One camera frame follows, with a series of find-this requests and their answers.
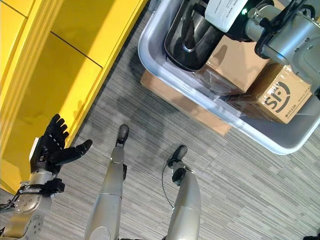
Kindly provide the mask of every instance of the white plastic bin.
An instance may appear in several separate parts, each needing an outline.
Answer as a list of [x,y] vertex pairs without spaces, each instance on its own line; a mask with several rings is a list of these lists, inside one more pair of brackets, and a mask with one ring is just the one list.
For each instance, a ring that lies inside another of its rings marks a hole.
[[144,28],[138,53],[145,68],[271,152],[286,155],[301,148],[320,123],[320,101],[315,96],[308,100],[288,124],[252,119],[214,96],[192,73],[178,68],[166,59],[164,40],[181,2],[182,0],[162,0]]

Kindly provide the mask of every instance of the cardboard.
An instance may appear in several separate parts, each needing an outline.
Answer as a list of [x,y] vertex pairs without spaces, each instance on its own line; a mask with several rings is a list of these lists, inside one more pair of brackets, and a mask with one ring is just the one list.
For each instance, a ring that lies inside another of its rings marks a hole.
[[[283,9],[279,1],[275,6]],[[218,96],[244,94],[268,63],[255,53],[255,42],[223,36],[205,66],[195,74]]]
[[141,84],[157,96],[164,99],[166,102],[176,107],[181,112],[185,113],[190,118],[198,120],[200,123],[208,126],[217,133],[224,136],[230,130],[230,125],[222,121],[213,113],[199,106],[186,96],[182,95],[177,90],[168,86],[147,70],[144,72],[141,78]]
[[310,89],[289,66],[269,63],[247,94],[231,96],[227,103],[248,117],[287,124],[312,95]]

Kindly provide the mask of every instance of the yellow panel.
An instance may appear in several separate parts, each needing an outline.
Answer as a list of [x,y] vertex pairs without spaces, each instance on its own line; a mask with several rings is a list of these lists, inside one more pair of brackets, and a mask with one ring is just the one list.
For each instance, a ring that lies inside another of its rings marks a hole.
[[[68,131],[72,131],[88,96],[94,91],[100,71],[97,64],[54,34],[49,34],[3,153],[3,187],[16,191],[20,181],[29,179],[29,153],[34,138],[43,134],[55,113],[65,119]],[[68,145],[74,136],[75,132],[72,132]],[[17,172],[17,168],[18,175],[3,172]]]
[[63,0],[35,0],[10,61],[0,94],[0,156]]
[[3,89],[5,77],[13,58],[21,36],[23,25],[26,20],[24,16],[0,2],[1,15],[1,62],[0,62],[0,89]]
[[104,67],[145,2],[66,0],[51,31]]
[[2,0],[13,9],[17,10],[24,16],[29,16],[30,10],[34,4],[34,0]]

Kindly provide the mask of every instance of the gray striped carpet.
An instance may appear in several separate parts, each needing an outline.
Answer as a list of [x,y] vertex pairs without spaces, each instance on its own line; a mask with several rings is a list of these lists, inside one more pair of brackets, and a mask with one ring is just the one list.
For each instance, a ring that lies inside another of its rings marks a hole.
[[[150,13],[144,11],[126,41],[74,144],[93,140],[80,160],[63,166],[65,192],[53,200],[42,240],[81,240],[114,147],[117,128],[126,123],[128,166],[124,182],[120,237],[161,240],[171,208],[161,187],[164,161],[180,144],[189,147],[202,198],[200,240],[301,240],[320,228],[320,128],[298,152],[278,156],[236,129],[225,137],[140,86],[144,67],[139,36]],[[166,170],[165,188],[175,200],[178,188]],[[1,202],[10,196],[1,191]],[[1,227],[10,213],[1,216]]]

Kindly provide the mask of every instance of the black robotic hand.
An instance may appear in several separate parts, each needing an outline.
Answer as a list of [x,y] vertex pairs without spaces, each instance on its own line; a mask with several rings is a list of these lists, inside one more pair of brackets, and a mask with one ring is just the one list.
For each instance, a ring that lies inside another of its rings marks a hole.
[[69,133],[65,131],[65,120],[56,114],[40,137],[30,160],[31,173],[46,170],[57,175],[63,164],[70,163],[83,156],[90,148],[92,141],[86,140],[76,147],[65,148]]

